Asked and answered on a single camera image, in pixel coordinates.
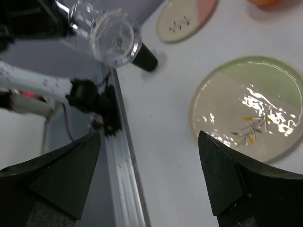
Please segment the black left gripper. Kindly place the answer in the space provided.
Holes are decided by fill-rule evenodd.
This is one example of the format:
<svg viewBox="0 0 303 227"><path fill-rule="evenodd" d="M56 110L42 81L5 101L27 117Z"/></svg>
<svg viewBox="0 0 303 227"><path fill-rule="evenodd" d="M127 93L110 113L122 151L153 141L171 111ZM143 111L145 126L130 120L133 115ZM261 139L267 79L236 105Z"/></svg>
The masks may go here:
<svg viewBox="0 0 303 227"><path fill-rule="evenodd" d="M0 51L6 51L17 40L73 36L69 12L60 0L2 0Z"/></svg>

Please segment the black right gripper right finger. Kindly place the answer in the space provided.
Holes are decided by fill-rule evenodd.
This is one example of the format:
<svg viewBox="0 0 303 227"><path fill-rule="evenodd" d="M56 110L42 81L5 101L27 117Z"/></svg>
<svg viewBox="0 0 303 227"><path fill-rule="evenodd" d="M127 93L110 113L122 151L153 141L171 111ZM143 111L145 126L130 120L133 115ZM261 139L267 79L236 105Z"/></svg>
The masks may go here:
<svg viewBox="0 0 303 227"><path fill-rule="evenodd" d="M201 131L199 156L221 227L301 227L303 176L250 158Z"/></svg>

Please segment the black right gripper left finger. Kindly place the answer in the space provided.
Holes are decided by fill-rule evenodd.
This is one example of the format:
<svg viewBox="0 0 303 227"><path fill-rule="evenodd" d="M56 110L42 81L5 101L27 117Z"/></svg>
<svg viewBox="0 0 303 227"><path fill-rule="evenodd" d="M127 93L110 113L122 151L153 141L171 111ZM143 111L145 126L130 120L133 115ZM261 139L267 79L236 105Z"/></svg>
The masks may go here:
<svg viewBox="0 0 303 227"><path fill-rule="evenodd" d="M0 171L2 227L73 227L82 216L101 145L90 133Z"/></svg>

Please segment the clear drinking glass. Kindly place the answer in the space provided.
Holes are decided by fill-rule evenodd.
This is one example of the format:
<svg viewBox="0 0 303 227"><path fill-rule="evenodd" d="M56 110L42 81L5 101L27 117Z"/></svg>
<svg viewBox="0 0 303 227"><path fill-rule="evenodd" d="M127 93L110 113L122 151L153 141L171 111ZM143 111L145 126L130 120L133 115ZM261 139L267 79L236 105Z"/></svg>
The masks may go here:
<svg viewBox="0 0 303 227"><path fill-rule="evenodd" d="M142 46L140 24L121 8L98 10L78 0L68 22L74 34L66 42L72 48L115 68L131 63Z"/></svg>

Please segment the dark brown tumbler cup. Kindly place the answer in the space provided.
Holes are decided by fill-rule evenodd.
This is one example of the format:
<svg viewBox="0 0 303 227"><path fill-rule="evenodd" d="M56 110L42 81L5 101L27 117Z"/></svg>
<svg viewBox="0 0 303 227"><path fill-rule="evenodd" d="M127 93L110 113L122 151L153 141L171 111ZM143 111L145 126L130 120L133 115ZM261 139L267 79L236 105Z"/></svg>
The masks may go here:
<svg viewBox="0 0 303 227"><path fill-rule="evenodd" d="M158 59L146 47L146 45L142 43L140 50L132 61L132 64L146 72L152 72L158 66Z"/></svg>

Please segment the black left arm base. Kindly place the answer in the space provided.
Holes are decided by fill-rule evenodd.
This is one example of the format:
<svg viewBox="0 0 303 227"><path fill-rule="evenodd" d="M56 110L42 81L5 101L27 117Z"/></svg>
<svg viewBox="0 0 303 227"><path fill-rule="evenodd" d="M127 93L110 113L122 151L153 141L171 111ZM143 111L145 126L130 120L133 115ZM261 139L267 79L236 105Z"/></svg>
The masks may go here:
<svg viewBox="0 0 303 227"><path fill-rule="evenodd" d="M66 95L70 106L83 113L96 113L103 118L105 136L113 136L121 129L115 88L106 85L103 92L91 80L74 79L71 92Z"/></svg>

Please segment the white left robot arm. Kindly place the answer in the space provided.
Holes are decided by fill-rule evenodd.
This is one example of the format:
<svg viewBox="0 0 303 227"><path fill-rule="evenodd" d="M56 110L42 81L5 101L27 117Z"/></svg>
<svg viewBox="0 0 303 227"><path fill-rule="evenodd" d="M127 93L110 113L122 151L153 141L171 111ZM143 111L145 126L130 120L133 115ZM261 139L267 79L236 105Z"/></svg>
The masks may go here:
<svg viewBox="0 0 303 227"><path fill-rule="evenodd" d="M0 2L0 51L19 40L61 39L72 35L69 9L55 0L2 0ZM0 85L30 91L67 103L69 79L57 78L0 62Z"/></svg>

